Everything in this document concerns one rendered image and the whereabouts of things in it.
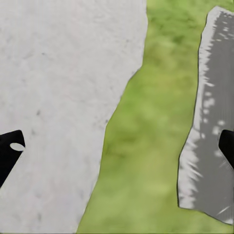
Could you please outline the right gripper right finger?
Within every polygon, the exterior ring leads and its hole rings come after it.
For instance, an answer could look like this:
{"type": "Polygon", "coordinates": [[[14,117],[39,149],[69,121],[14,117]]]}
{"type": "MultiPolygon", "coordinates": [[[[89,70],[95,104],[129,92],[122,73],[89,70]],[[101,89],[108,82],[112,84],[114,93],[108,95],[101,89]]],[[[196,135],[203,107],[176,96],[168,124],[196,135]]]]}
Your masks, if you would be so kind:
{"type": "Polygon", "coordinates": [[[219,148],[234,168],[234,131],[223,130],[219,139],[219,148]]]}

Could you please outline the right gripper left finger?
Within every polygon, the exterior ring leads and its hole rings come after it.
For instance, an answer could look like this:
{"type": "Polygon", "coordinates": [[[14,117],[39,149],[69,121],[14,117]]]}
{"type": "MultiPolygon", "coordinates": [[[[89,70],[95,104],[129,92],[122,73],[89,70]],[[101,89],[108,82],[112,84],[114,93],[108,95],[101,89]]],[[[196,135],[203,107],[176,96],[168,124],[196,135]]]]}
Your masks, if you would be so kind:
{"type": "Polygon", "coordinates": [[[21,130],[0,135],[0,188],[25,150],[25,140],[21,130]]]}

